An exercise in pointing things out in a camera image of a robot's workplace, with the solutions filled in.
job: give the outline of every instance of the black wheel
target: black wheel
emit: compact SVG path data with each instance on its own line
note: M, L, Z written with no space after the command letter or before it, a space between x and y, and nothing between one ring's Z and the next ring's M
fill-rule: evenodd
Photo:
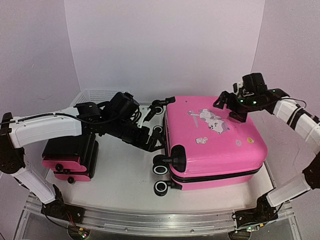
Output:
M55 165L55 170L57 172L61 172L64 169L64 166L62 166L62 164L58 163L57 165Z
M157 181L153 186L153 190L157 196L163 197L168 192L168 185L165 181Z
M163 106L156 106L155 107L155 115L160 115L164 112L164 107Z
M63 173L64 174L69 174L70 173L70 169L63 169Z
M165 175L169 169L167 164L160 162L153 165L152 171L157 175Z
M75 182L75 179L72 176L70 176L68 177L67 181L68 183L73 184Z
M154 130L157 130L157 131L161 134L163 128L162 128L162 126L157 125L157 126L154 126L152 130L153 130L153 131L154 131Z

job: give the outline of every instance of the black zipper band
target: black zipper band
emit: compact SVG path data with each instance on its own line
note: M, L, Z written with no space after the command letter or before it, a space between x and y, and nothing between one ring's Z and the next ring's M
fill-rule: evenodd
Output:
M197 183L197 182L206 182L206 181L230 179L230 178L253 175L253 174L256 174L261 168L262 166L259 167L258 169L250 170L250 171L228 173L228 174L222 174L222 175L213 175L213 176L198 176L198 177L181 177L181 176L175 175L171 171L171 169L169 171L170 171L171 178L179 183Z

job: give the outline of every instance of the pink suitcase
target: pink suitcase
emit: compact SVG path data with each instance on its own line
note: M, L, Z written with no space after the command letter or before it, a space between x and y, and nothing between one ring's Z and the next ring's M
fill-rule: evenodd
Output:
M252 119L229 118L229 109L213 107L218 97L176 96L164 115L165 155L153 159L153 172L170 173L154 192L168 187L196 190L244 183L262 167L267 146Z

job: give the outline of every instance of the cartoon sticker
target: cartoon sticker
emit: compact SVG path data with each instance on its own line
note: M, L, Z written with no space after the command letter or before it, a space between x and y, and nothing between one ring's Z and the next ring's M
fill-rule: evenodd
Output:
M240 140L235 140L235 144L240 147L242 145L242 142Z
M248 137L247 140L250 144L253 144L255 142L255 140L253 140L251 137Z
M227 123L223 121L220 116L215 115L212 111L204 108L200 109L199 112L199 114L196 114L193 111L188 111L188 114L190 116L193 116L193 118L198 116L201 120L205 121L208 124L209 129L217 132L218 134L222 134L230 130Z
M206 144L208 141L207 137L199 137L195 139L196 144Z

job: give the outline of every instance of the black cable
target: black cable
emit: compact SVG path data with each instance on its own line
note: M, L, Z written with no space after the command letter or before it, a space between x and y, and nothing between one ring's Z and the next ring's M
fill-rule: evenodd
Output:
M3 238L3 240L6 240L5 237L2 235L2 233L0 232L0 236Z
M61 112L56 112L56 113L43 113L43 114L39 114L39 115L34 115L34 116L28 116L28 117L24 117L24 118L21 118L18 120L18 122L23 122L23 121L27 121L27 120L31 120L31 119L36 119L36 118L41 118L41 117L46 117L46 116L64 116L64 117L68 117L68 118L72 118L72 119L76 119L82 123L85 123L85 124L95 124L95 125L99 125L99 124L107 124L107 123L111 123L115 120L117 120L118 118L120 118L120 115L115 117L115 118L112 118L110 120L107 120L107 121L101 121L101 122L90 122L90 121L86 121L86 120L83 120L83 119L80 119L76 116L73 116L73 115L70 115L70 114L67 114L67 113L61 113ZM3 124L6 124L6 123L15 123L15 121L11 121L11 122L4 122Z
M6 121L6 122L0 122L0 126L3 124L14 124L16 121Z
M304 109L307 107L307 102L304 101L304 100L300 100L300 99L296 99L296 98L292 98L292 97L284 97L284 98L282 98L282 100L286 100L286 99L295 100L295 101L298 101L298 102L303 102L304 103Z
M267 223L268 223L268 221L265 221L265 222L252 221L252 222L248 222L248 223L246 223L246 224L243 224L243 225L239 226L238 228L250 227L250 226L252 226L252 225L258 225L258 224L266 225Z
M72 231L72 232L74 232L74 233L78 233L78 231L76 231L76 230L73 230L73 229L68 228L68 227L66 227L66 226L62 226L62 225L56 223L55 221L52 221L52 220L47 216L46 211L44 210L44 204L42 204L42 210L43 210L43 213L44 213L44 216L46 217L46 219L48 219L48 220L49 220L51 223L53 223L54 225L57 225L57 226L59 226L59 227L61 227L61 228L63 228L63 229L66 229L66 230L70 230L70 231Z

